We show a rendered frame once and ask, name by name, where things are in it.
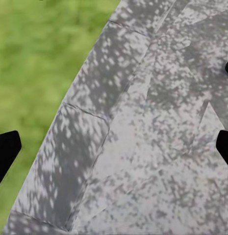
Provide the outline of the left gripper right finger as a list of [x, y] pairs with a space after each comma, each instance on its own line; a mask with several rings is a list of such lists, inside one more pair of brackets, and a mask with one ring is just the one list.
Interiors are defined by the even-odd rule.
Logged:
[[217, 137], [216, 148], [228, 164], [228, 131], [221, 130]]

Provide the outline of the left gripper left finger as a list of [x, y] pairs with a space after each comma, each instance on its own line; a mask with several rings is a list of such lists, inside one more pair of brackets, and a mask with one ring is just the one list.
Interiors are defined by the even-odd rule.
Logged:
[[22, 148], [17, 130], [0, 134], [0, 183]]

